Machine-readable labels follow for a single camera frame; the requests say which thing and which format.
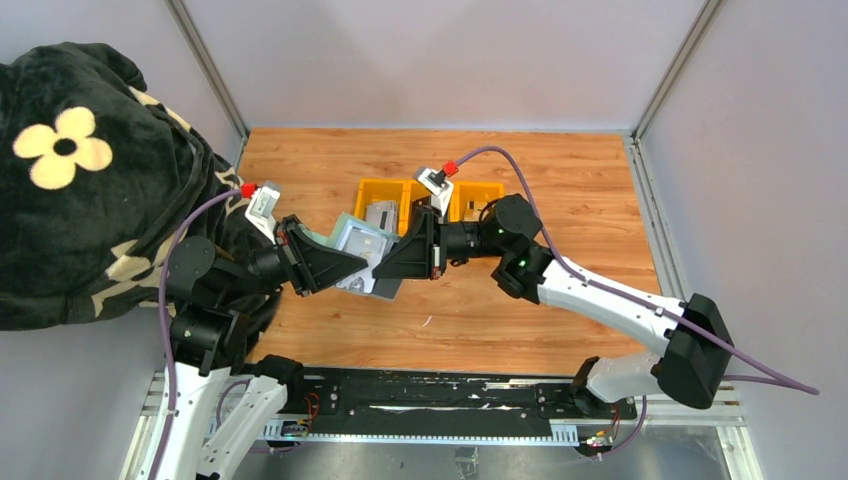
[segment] metal part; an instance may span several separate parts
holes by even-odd
[[[641,142],[634,143],[632,138],[625,137],[624,148],[627,152],[633,186],[639,199],[639,211],[645,225],[660,291],[663,295],[685,298],[689,290],[677,269],[677,255],[671,247],[668,225],[654,193],[653,176],[647,168]]]
[[[678,49],[677,54],[671,61],[671,65],[660,81],[657,90],[654,92],[654,96],[648,103],[648,107],[639,119],[636,129],[633,131],[633,138],[641,139],[645,136],[645,132],[650,128],[651,123],[656,118],[657,112],[662,107],[663,102],[689,62],[689,58],[691,58],[692,53],[695,51],[701,38],[703,38],[704,32],[710,26],[716,12],[723,3],[724,0],[706,0],[704,2],[704,6],[698,12],[698,16],[689,29],[686,39],[680,45],[680,49]]]
[[[209,49],[206,48],[206,44],[203,43],[200,31],[198,31],[197,26],[194,24],[194,20],[192,20],[191,14],[185,5],[185,2],[183,0],[165,0],[165,5],[168,6],[168,10],[174,17],[174,21],[179,27],[180,32],[183,34],[183,38],[191,50],[191,53],[194,54],[194,58],[197,60],[200,70],[202,70],[203,74],[206,76],[206,80],[209,82],[209,87],[212,89],[215,97],[218,98],[218,102],[221,103],[221,108],[227,115],[227,119],[241,137],[242,143],[247,143],[247,137],[250,135],[250,129],[247,127],[244,117],[242,117],[239,112],[236,102],[233,100],[232,94],[230,94],[230,91],[227,89],[227,85],[224,83],[221,73],[215,66],[215,62],[209,54]]]
[[[748,427],[718,427],[716,431],[730,478],[762,480],[763,473],[748,436]]]

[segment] metal corner post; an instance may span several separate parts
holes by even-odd
[[[724,0],[706,0],[704,2],[704,5],[701,7],[701,11],[698,12],[698,16],[695,18],[695,22],[686,34],[686,38],[683,40],[683,43],[674,55],[671,65],[669,65],[668,70],[665,72],[659,86],[656,91],[654,91],[651,101],[648,102],[647,108],[645,108],[645,111],[642,113],[639,123],[633,130],[632,136],[637,143],[645,136],[645,132],[651,126],[657,112],[659,112],[660,107],[672,87],[674,87],[674,84],[677,82],[677,78],[680,76],[681,72],[683,72],[683,69],[689,62],[689,58],[692,56],[692,53],[695,51],[695,48],[698,46],[701,38],[703,38],[704,33],[709,28],[713,18],[715,18],[716,12],[718,12],[719,7],[721,7],[723,3]]]
[[[206,44],[203,43],[203,38],[201,38],[200,32],[191,18],[191,14],[186,7],[185,1],[164,1],[168,10],[171,12],[171,15],[174,17],[174,21],[180,28],[180,32],[183,34],[186,44],[191,49],[191,53],[197,60],[197,64],[206,76],[206,80],[209,81],[209,86],[212,87],[212,91],[221,103],[221,108],[224,109],[227,119],[229,119],[233,128],[241,137],[242,144],[246,144],[247,137],[250,135],[250,129],[247,128],[247,124],[241,116],[235,100],[233,100],[233,96],[227,89],[227,85],[224,83],[223,78],[221,78],[221,74],[215,66],[212,56],[209,54],[209,49],[207,49]]]

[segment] plastic container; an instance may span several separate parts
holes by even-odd
[[[448,220],[461,222],[463,220],[477,221],[477,211],[482,210],[487,203],[504,196],[502,183],[487,182],[456,182],[451,197]]]
[[[398,202],[398,234],[403,236],[412,216],[412,202],[429,196],[430,193],[415,180],[363,178],[359,182],[356,206],[353,215],[365,220],[365,209],[374,202],[394,200]],[[451,197],[448,220],[461,221],[469,211],[469,203],[474,202],[475,210],[482,209],[486,203],[504,196],[502,183],[455,182]]]
[[[356,194],[356,207],[353,216],[365,220],[365,209],[374,202],[394,200],[398,202],[398,234],[403,236],[409,223],[409,187],[414,180],[393,180],[382,178],[363,178],[359,181]]]

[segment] red connector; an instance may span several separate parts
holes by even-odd
[[[256,189],[259,188],[255,183],[245,183],[241,186],[241,196],[242,198],[250,198],[256,193]]]
[[[459,167],[457,167],[456,163],[454,163],[454,161],[451,160],[450,162],[446,163],[442,167],[442,171],[445,172],[445,175],[452,177],[452,176],[456,175],[456,172],[459,171]]]

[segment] white bracket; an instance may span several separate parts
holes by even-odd
[[[280,199],[280,187],[273,182],[266,181],[262,188],[253,193],[250,203],[244,211],[244,216],[256,228],[274,241],[274,227],[277,221],[274,219],[274,206]]]
[[[287,398],[285,385],[276,379],[253,378],[233,412],[203,446],[197,473],[210,478],[232,478],[256,437],[268,420],[282,410]]]
[[[421,167],[415,172],[412,177],[418,181],[424,188],[430,192],[430,205],[438,209],[442,217],[448,216],[448,206],[450,206],[450,197],[453,195],[453,183],[445,178],[442,185],[438,185],[430,179],[431,175],[436,175],[438,170],[432,168]]]

